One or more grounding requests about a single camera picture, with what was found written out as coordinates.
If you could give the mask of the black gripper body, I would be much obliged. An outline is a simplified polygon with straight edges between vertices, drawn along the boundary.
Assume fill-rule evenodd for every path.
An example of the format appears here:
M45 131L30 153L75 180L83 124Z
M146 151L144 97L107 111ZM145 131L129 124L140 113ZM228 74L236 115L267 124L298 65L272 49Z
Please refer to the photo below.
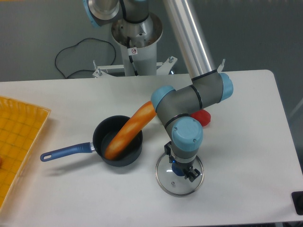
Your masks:
M183 172L193 166L196 156L191 158L180 158L177 156L170 155L171 168L173 172Z

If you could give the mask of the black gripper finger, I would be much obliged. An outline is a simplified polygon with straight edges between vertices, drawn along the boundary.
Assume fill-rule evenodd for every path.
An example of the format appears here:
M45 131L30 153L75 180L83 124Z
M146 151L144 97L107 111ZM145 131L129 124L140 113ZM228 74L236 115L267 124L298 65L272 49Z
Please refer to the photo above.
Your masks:
M173 163L173 157L171 155L171 141L164 145L164 153L169 158L169 163Z
M184 178L188 179L190 182L193 182L198 178L198 170L193 168L193 166L183 169Z

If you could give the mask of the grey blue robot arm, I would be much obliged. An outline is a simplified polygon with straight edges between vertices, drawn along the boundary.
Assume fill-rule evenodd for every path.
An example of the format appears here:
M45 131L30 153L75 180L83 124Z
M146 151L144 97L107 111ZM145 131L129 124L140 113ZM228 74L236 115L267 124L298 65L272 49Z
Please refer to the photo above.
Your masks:
M127 76L156 72L156 43L163 29L159 18L149 11L148 1L86 0L83 5L92 24L112 25ZM192 2L166 0L164 6L192 84L180 90L161 87L152 94L151 102L171 138L167 154L173 172L194 181L200 174L193 162L202 142L202 125L193 114L229 98L233 84L215 68Z

